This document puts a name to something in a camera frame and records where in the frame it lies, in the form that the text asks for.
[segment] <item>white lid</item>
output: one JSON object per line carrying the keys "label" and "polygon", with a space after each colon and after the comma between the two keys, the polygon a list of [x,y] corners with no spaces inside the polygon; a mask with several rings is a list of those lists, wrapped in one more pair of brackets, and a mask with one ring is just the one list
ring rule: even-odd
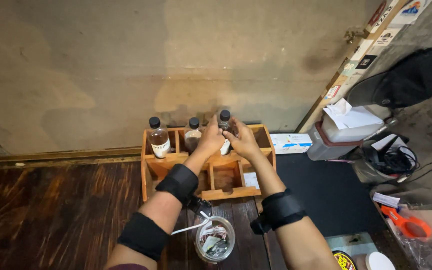
{"label": "white lid", "polygon": [[393,263],[383,253],[373,252],[366,256],[368,270],[396,270]]}

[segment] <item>orange tape dispenser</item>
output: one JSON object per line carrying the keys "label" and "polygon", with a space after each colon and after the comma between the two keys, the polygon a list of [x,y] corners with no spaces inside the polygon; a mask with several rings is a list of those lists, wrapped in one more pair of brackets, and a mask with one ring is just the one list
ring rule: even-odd
{"label": "orange tape dispenser", "polygon": [[408,238],[430,237],[432,234],[431,227],[419,218],[403,218],[398,214],[395,208],[381,206],[381,211],[388,216],[401,233]]}

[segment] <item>glass bottle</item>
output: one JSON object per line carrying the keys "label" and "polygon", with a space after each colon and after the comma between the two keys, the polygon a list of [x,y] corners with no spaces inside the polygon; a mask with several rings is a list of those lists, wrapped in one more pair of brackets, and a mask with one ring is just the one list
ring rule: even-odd
{"label": "glass bottle", "polygon": [[149,126],[152,131],[148,134],[148,140],[153,148],[154,156],[163,159],[171,148],[168,130],[161,127],[161,121],[156,116],[149,119]]}
{"label": "glass bottle", "polygon": [[184,128],[184,146],[189,154],[193,153],[198,147],[203,127],[199,124],[199,119],[192,117],[188,125]]}
{"label": "glass bottle", "polygon": [[[232,133],[233,135],[236,135],[234,132],[234,129],[232,127],[232,124],[230,123],[231,119],[231,113],[229,110],[224,109],[219,114],[219,120],[218,120],[218,126],[223,131],[227,131]],[[230,141],[228,139],[225,139],[223,146],[220,149],[221,155],[228,155],[230,153]]]}

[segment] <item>black mat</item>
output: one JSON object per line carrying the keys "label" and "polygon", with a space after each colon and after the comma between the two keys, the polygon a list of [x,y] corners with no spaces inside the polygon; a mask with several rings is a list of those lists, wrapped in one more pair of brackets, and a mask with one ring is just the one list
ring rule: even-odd
{"label": "black mat", "polygon": [[386,229],[351,164],[312,161],[306,154],[284,154],[276,155],[276,169],[323,236]]}

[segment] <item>black cap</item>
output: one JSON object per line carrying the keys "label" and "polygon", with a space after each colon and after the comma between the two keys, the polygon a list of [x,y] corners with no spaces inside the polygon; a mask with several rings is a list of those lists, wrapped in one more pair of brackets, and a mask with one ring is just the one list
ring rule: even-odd
{"label": "black cap", "polygon": [[161,121],[159,120],[158,117],[153,116],[149,118],[149,126],[151,128],[159,128],[161,126]]}
{"label": "black cap", "polygon": [[355,84],[346,96],[353,107],[409,107],[432,97],[432,48],[419,49],[388,71]]}
{"label": "black cap", "polygon": [[221,119],[221,121],[227,122],[230,120],[230,118],[231,118],[231,113],[227,109],[222,110],[221,114],[219,114],[219,119]]}
{"label": "black cap", "polygon": [[199,119],[196,117],[191,117],[191,119],[189,119],[189,127],[192,129],[197,129],[199,127]]}

